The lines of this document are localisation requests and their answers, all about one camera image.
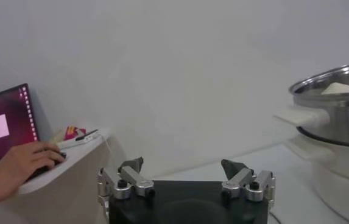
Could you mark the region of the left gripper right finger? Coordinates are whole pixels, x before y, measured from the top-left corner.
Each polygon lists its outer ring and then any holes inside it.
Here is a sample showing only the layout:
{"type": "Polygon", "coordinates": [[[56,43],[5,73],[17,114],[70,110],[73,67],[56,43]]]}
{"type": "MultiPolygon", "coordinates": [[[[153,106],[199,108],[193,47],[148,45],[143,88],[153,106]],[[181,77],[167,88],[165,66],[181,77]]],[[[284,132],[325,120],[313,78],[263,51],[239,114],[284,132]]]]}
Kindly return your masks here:
{"type": "Polygon", "coordinates": [[[275,175],[268,170],[256,174],[244,163],[227,159],[221,161],[227,177],[222,182],[221,195],[224,201],[230,201],[244,195],[249,201],[275,201],[275,175]]]}

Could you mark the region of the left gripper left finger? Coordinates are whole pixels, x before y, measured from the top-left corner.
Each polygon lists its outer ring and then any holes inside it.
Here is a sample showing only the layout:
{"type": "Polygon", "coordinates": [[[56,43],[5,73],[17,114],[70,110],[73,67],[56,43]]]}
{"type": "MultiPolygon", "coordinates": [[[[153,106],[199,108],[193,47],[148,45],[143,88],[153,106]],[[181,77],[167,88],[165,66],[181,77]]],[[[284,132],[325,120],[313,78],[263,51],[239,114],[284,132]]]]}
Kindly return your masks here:
{"type": "Polygon", "coordinates": [[[143,157],[139,157],[124,161],[117,169],[102,168],[97,174],[98,196],[126,200],[131,197],[132,190],[134,190],[135,194],[140,197],[153,197],[155,195],[154,182],[140,174],[143,163],[143,157]]]}

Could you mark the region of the person's bare hand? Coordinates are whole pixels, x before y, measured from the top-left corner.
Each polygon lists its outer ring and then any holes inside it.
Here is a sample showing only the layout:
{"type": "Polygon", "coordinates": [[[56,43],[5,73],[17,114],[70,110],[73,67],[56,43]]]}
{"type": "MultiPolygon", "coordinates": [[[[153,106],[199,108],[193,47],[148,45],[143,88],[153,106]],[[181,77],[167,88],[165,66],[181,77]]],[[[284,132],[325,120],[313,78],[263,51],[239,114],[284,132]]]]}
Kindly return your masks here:
{"type": "Polygon", "coordinates": [[[12,147],[0,160],[0,200],[15,192],[37,169],[53,169],[65,158],[60,149],[47,142],[12,147]]]}

